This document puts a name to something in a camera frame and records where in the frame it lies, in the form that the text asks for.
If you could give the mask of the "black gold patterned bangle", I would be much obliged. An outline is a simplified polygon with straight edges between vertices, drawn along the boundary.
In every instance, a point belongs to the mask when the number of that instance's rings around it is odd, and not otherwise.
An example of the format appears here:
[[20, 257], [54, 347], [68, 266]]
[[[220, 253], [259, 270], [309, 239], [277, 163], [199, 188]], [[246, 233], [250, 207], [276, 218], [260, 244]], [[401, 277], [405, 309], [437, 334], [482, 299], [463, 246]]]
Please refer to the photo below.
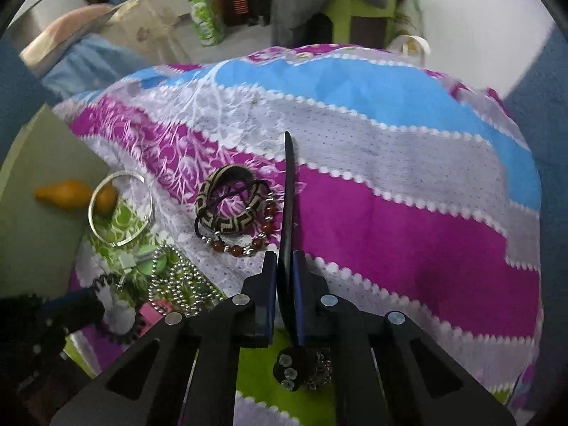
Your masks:
[[216, 169], [200, 185], [193, 224], [198, 236], [242, 234], [252, 226], [269, 196], [269, 184], [240, 164]]

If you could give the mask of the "white cardboard box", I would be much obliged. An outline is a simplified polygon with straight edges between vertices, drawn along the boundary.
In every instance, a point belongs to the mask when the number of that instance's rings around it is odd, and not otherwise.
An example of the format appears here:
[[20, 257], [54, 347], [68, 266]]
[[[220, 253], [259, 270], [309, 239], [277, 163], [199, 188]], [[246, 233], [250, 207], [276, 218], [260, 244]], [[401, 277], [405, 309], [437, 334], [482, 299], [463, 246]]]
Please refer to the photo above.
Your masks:
[[15, 137], [1, 167], [1, 296], [66, 293], [87, 212], [67, 212], [34, 191], [73, 179], [96, 187], [108, 164], [42, 106]]

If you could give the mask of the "light blue sheet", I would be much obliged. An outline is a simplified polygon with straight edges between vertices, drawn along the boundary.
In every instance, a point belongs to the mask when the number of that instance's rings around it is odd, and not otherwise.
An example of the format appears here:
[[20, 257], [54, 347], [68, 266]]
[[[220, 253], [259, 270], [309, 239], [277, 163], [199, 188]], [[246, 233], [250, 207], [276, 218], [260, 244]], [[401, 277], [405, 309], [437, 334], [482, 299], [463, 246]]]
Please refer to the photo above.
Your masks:
[[148, 68], [145, 58], [100, 35], [88, 34], [73, 43], [39, 81], [59, 101], [83, 92], [108, 88], [123, 77]]

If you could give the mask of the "blue textured pillow right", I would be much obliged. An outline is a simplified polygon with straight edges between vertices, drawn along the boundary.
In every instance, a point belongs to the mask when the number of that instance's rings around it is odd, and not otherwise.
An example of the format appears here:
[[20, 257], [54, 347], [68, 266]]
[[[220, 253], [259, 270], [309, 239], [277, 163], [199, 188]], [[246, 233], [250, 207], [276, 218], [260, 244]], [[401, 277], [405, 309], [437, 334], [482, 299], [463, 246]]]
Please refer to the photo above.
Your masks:
[[545, 320], [526, 408], [538, 410], [567, 368], [567, 41], [554, 29], [506, 97], [533, 151], [542, 186], [541, 264]]

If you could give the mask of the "silver bangle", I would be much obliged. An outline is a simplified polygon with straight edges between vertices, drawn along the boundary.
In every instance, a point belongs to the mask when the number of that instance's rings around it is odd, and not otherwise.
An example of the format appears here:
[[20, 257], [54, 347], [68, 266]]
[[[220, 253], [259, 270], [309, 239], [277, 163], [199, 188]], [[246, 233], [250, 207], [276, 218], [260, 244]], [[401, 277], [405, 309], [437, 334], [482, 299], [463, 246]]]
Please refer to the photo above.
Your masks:
[[154, 221], [154, 197], [146, 177], [122, 169], [93, 190], [87, 209], [92, 237], [112, 249], [139, 240]]

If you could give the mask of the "blue textured pillow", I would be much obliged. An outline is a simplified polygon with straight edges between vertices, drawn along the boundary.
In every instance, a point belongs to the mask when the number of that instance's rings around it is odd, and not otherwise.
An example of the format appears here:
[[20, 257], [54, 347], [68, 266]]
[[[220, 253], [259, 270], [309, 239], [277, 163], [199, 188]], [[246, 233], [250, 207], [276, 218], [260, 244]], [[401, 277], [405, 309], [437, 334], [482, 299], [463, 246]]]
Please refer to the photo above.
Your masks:
[[567, 41], [554, 29], [506, 97], [533, 151], [542, 186], [541, 264], [545, 320], [526, 408], [538, 410], [567, 368]]
[[20, 128], [44, 105], [59, 99], [24, 65], [16, 50], [1, 40], [0, 159], [3, 162]]

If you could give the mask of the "beige patterned bag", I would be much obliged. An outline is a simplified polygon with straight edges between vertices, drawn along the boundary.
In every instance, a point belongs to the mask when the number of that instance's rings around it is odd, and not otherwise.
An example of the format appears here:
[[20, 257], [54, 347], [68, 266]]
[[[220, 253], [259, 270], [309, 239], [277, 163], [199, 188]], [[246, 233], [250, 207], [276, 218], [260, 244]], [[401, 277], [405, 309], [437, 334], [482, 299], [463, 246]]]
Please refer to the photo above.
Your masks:
[[149, 65], [187, 65], [188, 52], [176, 37], [178, 17], [153, 0], [127, 0], [115, 7], [99, 35], [145, 58]]

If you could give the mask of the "colourful striped floral cloth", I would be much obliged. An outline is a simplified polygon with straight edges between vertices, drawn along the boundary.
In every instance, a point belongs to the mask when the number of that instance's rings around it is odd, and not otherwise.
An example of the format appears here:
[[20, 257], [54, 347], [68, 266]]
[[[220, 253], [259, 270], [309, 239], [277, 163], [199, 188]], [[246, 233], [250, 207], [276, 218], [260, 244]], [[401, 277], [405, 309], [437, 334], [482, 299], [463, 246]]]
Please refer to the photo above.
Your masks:
[[[230, 425], [339, 425], [330, 353], [297, 341], [296, 251], [361, 311], [409, 316], [510, 412], [543, 319], [542, 195], [493, 91], [380, 50], [308, 46], [146, 68], [55, 112], [154, 197], [149, 273], [92, 237], [79, 276], [102, 259], [125, 297], [195, 317], [276, 254], [272, 343], [241, 349]], [[242, 234], [198, 236], [199, 187], [229, 164], [269, 196]]]

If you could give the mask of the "green plastic stool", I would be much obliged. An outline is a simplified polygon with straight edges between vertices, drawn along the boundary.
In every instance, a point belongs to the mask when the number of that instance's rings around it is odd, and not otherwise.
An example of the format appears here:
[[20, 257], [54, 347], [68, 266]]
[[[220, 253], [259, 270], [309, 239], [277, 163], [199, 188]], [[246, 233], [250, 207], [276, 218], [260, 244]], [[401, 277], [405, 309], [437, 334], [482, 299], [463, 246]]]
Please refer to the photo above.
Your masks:
[[384, 49], [394, 38], [398, 0], [377, 8], [364, 0], [327, 0], [306, 25], [305, 44], [355, 44]]

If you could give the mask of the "pink cream pillow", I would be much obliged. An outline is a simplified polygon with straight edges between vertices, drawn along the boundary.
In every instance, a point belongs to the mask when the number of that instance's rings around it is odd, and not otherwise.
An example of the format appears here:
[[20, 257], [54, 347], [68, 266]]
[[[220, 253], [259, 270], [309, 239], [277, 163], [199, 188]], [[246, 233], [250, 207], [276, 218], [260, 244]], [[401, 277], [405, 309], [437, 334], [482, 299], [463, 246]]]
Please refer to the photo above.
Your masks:
[[31, 72], [42, 77], [71, 45], [85, 35], [96, 33], [117, 10], [108, 4], [95, 4], [67, 12], [32, 40], [19, 56]]

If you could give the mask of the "blue textured pillow left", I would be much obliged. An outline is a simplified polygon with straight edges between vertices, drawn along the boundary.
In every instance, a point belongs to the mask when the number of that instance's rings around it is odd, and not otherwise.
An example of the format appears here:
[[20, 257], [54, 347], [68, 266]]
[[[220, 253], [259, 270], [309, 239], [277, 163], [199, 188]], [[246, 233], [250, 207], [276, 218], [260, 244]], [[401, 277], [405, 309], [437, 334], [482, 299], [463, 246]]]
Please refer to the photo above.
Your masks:
[[16, 50], [1, 40], [0, 159], [3, 162], [20, 128], [44, 105], [59, 99], [24, 65]]

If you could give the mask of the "green patterned bag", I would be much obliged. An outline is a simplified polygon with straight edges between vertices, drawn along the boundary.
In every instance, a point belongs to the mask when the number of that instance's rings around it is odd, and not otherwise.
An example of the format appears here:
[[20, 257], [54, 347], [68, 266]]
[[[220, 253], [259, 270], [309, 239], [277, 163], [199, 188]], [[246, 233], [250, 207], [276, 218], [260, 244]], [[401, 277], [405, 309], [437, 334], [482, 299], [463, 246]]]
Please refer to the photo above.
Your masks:
[[205, 47], [219, 45], [225, 28], [217, 0], [189, 0], [189, 4], [192, 24], [201, 44]]

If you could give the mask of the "orange seashell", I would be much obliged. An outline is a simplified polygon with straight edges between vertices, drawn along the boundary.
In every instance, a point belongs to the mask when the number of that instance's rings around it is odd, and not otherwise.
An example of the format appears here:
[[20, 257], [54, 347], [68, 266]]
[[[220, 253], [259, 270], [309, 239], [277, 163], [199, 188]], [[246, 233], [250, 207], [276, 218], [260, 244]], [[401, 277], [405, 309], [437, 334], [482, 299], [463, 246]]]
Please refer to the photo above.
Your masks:
[[[90, 186], [74, 179], [34, 190], [35, 199], [39, 202], [68, 212], [88, 209], [92, 194]], [[112, 184], [105, 185], [95, 197], [93, 211], [102, 217], [109, 217], [115, 210], [118, 198], [119, 191]]]

